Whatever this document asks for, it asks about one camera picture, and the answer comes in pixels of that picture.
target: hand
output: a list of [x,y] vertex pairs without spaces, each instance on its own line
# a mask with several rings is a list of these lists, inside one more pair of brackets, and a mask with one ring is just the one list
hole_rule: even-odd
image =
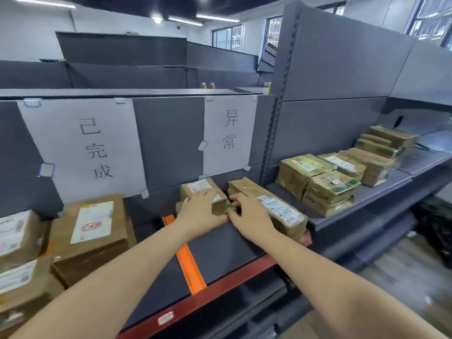
[[212,201],[217,192],[219,189],[202,189],[184,200],[175,223],[179,223],[186,230],[187,241],[198,238],[227,222],[226,214],[220,216],[212,214]]
[[262,241],[273,236],[276,229],[267,210],[256,198],[249,198],[242,193],[230,195],[233,205],[242,207],[242,215],[229,208],[228,216],[235,228],[248,240],[262,247]]

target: ceiling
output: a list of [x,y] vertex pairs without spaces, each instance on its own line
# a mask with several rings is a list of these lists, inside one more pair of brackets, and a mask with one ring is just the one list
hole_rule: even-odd
[[227,16],[278,0],[73,0],[82,6],[131,15],[149,17],[159,12],[166,20],[169,15],[197,20],[196,13]]

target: red stamp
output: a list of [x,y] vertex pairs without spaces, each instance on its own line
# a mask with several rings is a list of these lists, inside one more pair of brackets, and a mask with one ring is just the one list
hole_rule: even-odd
[[88,230],[95,230],[97,228],[100,228],[101,225],[102,225],[102,223],[100,221],[98,221],[98,222],[91,222],[90,224],[83,225],[82,232],[86,232]]

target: package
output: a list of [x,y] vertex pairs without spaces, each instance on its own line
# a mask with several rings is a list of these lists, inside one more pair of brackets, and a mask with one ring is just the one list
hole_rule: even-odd
[[400,151],[398,149],[382,145],[367,139],[358,139],[356,141],[355,147],[390,159],[395,159],[400,155]]
[[370,187],[376,187],[386,181],[387,174],[394,165],[393,159],[357,149],[356,147],[340,151],[339,153],[352,157],[366,166],[361,183]]
[[53,267],[68,287],[127,251],[136,243],[121,194],[63,208],[52,222]]
[[353,177],[358,181],[361,181],[366,170],[366,166],[357,162],[353,158],[344,156],[340,153],[328,153],[318,156],[337,166],[337,170],[342,172],[344,175]]
[[[215,182],[210,177],[202,179],[200,181],[195,181],[191,183],[182,184],[180,186],[180,200],[183,202],[186,198],[192,196],[195,192],[205,188],[216,188],[218,189]],[[221,190],[215,195],[212,201],[212,214],[213,215],[223,215],[226,212],[226,200],[227,196]]]
[[336,170],[336,165],[312,154],[305,154],[304,156],[282,160],[276,183],[290,191],[298,200],[301,200],[311,177],[333,170]]
[[37,258],[43,227],[32,210],[0,218],[0,272]]
[[386,146],[391,146],[392,145],[392,142],[390,140],[387,140],[387,139],[384,139],[384,138],[380,138],[378,136],[373,136],[372,134],[363,133],[359,137],[361,139],[366,139],[366,140],[369,140],[369,141],[373,141],[374,143],[378,143],[378,144],[382,144],[382,145],[386,145]]
[[331,206],[353,196],[360,184],[357,179],[334,170],[311,178],[306,192],[315,195],[325,205]]
[[321,199],[319,199],[316,195],[311,193],[310,190],[306,190],[306,193],[302,199],[305,205],[308,205],[310,208],[315,210],[323,217],[332,216],[340,211],[350,207],[353,205],[353,196],[348,199],[342,200],[334,205],[327,205]]
[[308,218],[306,215],[276,197],[267,189],[262,188],[246,177],[236,181],[229,181],[228,194],[243,193],[246,196],[260,200],[267,209],[275,228],[294,239],[300,241],[306,231]]
[[383,126],[371,126],[367,134],[390,140],[391,147],[399,149],[401,151],[400,155],[405,155],[406,152],[410,151],[420,137],[417,134],[405,133]]
[[0,339],[8,338],[64,288],[51,274],[52,251],[0,274]]

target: floor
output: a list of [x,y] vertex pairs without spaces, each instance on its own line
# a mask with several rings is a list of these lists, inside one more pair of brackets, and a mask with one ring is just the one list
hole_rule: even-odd
[[[452,270],[446,269],[425,239],[407,237],[361,274],[452,338]],[[332,339],[323,319],[312,311],[279,336],[281,339]]]

